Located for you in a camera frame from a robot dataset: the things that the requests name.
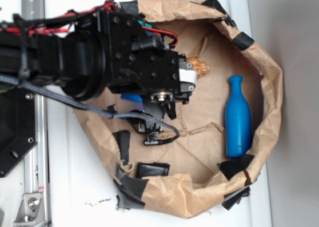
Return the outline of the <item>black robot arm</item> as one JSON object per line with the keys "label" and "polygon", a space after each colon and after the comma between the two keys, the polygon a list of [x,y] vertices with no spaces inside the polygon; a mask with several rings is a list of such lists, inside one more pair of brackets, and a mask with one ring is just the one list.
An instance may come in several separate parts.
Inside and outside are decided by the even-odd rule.
{"label": "black robot arm", "polygon": [[175,52],[176,34],[113,4],[51,19],[0,24],[0,72],[57,85],[78,101],[104,89],[153,102],[188,102],[197,73]]}

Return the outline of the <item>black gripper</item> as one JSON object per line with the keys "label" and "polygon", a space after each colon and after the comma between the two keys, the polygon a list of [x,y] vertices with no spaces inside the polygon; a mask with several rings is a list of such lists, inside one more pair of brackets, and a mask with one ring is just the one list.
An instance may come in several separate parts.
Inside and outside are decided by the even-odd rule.
{"label": "black gripper", "polygon": [[175,52],[178,36],[136,16],[99,12],[98,31],[106,37],[106,87],[115,94],[178,94],[189,103],[197,72]]}

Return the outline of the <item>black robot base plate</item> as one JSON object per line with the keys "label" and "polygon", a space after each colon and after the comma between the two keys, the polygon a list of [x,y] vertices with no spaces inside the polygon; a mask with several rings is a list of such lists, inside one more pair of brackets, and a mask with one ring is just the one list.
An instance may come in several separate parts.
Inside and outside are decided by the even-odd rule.
{"label": "black robot base plate", "polygon": [[37,143],[35,93],[14,88],[0,95],[0,177],[6,177]]}

